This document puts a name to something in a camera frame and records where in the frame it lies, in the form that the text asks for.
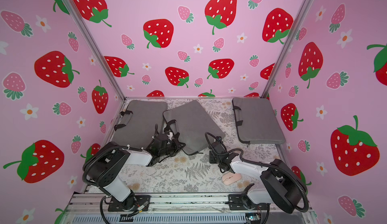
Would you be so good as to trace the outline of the grey laptop bag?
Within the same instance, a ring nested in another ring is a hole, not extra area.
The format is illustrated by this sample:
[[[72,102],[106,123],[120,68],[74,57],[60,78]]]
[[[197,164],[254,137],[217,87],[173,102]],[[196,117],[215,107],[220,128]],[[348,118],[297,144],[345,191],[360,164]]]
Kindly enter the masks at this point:
[[[185,144],[182,150],[186,155],[198,154],[209,147],[206,132],[225,137],[225,133],[197,100],[163,112],[163,119],[178,142]]]
[[[121,112],[121,121],[114,127],[112,141],[121,146],[147,148],[155,132],[161,132],[162,113],[166,110],[166,102],[130,101],[127,109]]]
[[[243,144],[285,143],[269,100],[259,97],[234,98],[232,100],[237,136]]]

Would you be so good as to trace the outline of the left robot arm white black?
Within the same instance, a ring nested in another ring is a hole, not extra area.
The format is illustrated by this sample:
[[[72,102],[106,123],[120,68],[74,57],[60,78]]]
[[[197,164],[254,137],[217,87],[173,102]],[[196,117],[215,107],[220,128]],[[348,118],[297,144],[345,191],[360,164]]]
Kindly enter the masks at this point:
[[[122,168],[129,164],[150,167],[176,156],[186,146],[178,137],[178,133],[174,134],[168,128],[159,132],[158,125],[155,125],[154,135],[146,148],[111,141],[84,163],[83,182],[105,194],[100,201],[99,211],[106,224],[109,221],[104,214],[104,205],[113,208],[113,211],[126,211],[126,217],[131,218],[146,211],[150,203],[151,196],[136,195],[119,177]]]

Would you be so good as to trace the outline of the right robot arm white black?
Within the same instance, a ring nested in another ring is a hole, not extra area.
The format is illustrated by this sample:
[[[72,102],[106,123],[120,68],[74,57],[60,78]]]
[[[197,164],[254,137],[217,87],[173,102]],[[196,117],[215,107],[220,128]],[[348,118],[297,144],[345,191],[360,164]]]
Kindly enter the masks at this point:
[[[308,212],[307,186],[285,162],[280,159],[270,163],[248,160],[243,157],[244,151],[240,148],[227,150],[220,136],[206,132],[205,138],[210,155],[221,172],[260,179],[270,201],[285,213],[292,214],[294,210]]]

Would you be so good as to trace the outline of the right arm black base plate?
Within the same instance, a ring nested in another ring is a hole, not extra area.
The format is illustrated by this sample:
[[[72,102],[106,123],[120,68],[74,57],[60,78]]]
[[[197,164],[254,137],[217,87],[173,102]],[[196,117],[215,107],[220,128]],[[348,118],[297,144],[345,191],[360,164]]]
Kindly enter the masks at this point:
[[[267,203],[253,203],[246,194],[229,194],[228,202],[230,210],[268,210]]]

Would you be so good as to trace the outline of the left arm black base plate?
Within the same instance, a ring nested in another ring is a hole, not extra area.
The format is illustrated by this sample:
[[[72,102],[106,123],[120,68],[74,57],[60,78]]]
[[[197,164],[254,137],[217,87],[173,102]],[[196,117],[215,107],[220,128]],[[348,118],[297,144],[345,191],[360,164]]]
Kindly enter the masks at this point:
[[[119,202],[116,198],[112,197],[108,207],[109,212],[134,212],[140,207],[141,211],[148,211],[148,206],[150,204],[151,196],[150,195],[131,195],[123,202]]]

